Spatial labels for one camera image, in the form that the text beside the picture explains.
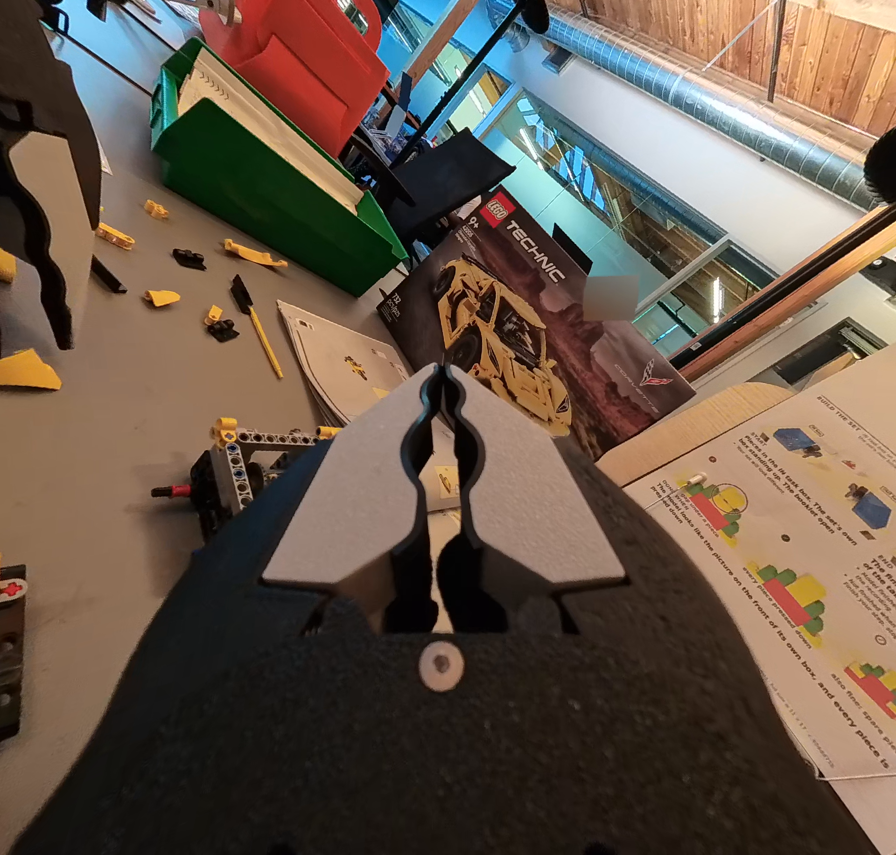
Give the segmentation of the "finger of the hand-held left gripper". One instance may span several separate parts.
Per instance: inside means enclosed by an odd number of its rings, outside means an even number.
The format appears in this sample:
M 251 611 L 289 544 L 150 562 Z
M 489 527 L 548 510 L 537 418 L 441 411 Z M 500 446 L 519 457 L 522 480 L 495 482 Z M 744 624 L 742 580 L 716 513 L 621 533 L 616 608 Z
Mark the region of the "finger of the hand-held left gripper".
M 94 226 L 69 143 L 7 132 L 7 349 L 72 350 L 87 303 Z

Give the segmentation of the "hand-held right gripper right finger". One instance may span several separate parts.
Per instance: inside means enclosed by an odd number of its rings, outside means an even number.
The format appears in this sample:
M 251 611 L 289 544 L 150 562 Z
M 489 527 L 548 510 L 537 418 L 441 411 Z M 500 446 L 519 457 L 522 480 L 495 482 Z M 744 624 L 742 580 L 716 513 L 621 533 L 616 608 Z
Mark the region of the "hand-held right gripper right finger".
M 530 599 L 626 581 L 554 438 L 454 365 L 446 368 L 461 527 L 446 546 L 451 615 L 510 615 Z

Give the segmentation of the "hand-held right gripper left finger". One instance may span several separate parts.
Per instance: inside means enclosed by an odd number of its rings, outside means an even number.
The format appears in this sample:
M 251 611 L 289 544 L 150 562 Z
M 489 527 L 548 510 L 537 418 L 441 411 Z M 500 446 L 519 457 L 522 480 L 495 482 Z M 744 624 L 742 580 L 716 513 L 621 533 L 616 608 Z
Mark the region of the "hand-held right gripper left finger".
M 429 364 L 337 433 L 263 570 L 265 584 L 349 599 L 377 631 L 433 631 L 420 475 L 434 452 L 442 381 L 442 367 Z

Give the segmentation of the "partly built yellow toy car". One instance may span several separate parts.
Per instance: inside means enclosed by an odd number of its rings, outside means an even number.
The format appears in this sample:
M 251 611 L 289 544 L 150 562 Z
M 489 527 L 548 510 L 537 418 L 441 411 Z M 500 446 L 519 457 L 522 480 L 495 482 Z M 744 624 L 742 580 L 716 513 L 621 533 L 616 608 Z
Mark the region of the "partly built yellow toy car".
M 153 488 L 151 497 L 189 500 L 198 516 L 203 542 L 208 543 L 310 449 L 332 439 L 339 430 L 319 426 L 314 433 L 294 429 L 274 434 L 221 417 L 210 428 L 211 447 L 196 460 L 189 480 Z

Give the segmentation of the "yellow toy beam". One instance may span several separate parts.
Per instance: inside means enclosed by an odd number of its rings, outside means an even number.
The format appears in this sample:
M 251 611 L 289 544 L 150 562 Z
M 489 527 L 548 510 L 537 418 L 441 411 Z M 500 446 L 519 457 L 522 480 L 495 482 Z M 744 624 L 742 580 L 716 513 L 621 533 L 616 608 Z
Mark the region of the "yellow toy beam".
M 0 368 L 2 388 L 58 391 L 62 387 L 62 380 L 56 371 L 33 348 L 2 358 Z

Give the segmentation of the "grey instruction booklet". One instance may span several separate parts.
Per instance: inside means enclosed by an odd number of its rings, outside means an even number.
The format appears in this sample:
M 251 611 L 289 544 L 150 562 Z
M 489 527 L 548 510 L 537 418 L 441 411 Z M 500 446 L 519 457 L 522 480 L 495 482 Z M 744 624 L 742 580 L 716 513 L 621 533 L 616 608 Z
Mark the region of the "grey instruction booklet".
M 297 361 L 318 401 L 325 428 L 342 428 L 409 379 L 386 343 L 306 312 L 285 301 L 277 306 Z M 460 506 L 454 434 L 432 421 L 433 454 L 420 474 L 430 513 Z

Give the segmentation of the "toy car set box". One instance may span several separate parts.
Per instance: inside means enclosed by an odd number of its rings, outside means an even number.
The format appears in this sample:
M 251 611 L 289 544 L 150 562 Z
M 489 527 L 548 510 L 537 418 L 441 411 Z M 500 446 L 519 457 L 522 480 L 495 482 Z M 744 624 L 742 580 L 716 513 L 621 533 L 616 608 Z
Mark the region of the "toy car set box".
M 696 392 L 631 321 L 584 317 L 588 281 L 499 186 L 377 310 L 410 368 L 454 364 L 598 460 Z

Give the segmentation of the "yellow curved toy piece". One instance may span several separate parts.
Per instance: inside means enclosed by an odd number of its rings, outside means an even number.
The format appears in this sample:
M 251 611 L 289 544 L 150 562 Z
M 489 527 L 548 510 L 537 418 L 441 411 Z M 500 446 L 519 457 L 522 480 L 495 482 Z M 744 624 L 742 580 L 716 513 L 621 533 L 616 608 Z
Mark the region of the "yellow curved toy piece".
M 248 246 L 236 243 L 230 238 L 226 238 L 222 242 L 222 246 L 228 254 L 258 266 L 272 268 L 287 267 L 287 261 L 285 259 L 275 259 L 269 252 L 252 249 Z

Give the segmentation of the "green plastic bin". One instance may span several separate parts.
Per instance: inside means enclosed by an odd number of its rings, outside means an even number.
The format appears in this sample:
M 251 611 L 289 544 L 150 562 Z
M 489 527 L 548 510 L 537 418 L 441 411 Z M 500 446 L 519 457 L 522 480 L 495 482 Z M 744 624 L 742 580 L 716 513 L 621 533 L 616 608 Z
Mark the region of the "green plastic bin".
M 360 189 L 353 215 L 211 102 L 178 115 L 178 93 L 201 44 L 207 45 L 192 37 L 173 52 L 152 93 L 151 149 L 161 161 L 163 183 L 342 291 L 363 295 L 409 257 L 373 193 Z

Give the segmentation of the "printed white paper bag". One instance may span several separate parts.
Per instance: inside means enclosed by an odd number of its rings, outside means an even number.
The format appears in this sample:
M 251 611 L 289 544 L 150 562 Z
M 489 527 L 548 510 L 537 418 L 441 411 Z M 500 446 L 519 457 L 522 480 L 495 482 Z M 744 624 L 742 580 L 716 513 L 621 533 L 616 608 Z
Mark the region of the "printed white paper bag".
M 192 70 L 178 93 L 178 115 L 184 115 L 202 100 L 223 110 L 346 210 L 357 214 L 361 190 L 329 155 L 283 120 L 205 44 L 200 45 Z

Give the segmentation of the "orange plastic tote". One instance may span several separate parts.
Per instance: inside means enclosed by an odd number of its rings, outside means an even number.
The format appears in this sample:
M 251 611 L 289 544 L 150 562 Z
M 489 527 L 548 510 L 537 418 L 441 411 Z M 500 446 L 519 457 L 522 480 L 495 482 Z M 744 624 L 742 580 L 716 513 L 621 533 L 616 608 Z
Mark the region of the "orange plastic tote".
M 208 47 L 326 154 L 337 158 L 389 72 L 373 0 L 236 0 L 241 21 L 200 13 Z

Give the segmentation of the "black office chair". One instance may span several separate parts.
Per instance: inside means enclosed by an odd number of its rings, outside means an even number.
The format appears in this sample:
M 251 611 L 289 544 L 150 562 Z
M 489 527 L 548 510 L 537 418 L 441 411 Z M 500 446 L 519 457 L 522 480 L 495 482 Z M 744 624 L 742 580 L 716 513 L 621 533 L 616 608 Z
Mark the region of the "black office chair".
M 424 241 L 438 221 L 492 191 L 514 171 L 470 130 L 396 167 L 365 134 L 354 133 L 340 157 L 352 149 L 370 166 L 374 198 L 409 255 L 413 243 Z

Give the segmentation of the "black toy frame piece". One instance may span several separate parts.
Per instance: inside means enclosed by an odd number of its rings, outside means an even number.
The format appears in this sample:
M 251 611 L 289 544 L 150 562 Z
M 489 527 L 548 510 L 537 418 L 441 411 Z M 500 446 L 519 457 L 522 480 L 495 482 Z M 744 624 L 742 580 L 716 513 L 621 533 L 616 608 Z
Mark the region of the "black toy frame piece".
M 1 741 L 16 736 L 21 721 L 27 567 L 1 570 Z

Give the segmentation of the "silver ventilation duct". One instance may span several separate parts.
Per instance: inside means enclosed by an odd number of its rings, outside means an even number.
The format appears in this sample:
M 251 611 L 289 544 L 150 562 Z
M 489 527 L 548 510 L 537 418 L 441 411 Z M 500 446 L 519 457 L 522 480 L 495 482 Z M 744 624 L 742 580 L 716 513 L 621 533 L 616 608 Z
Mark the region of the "silver ventilation duct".
M 546 0 L 547 42 L 862 210 L 894 32 L 788 0 Z

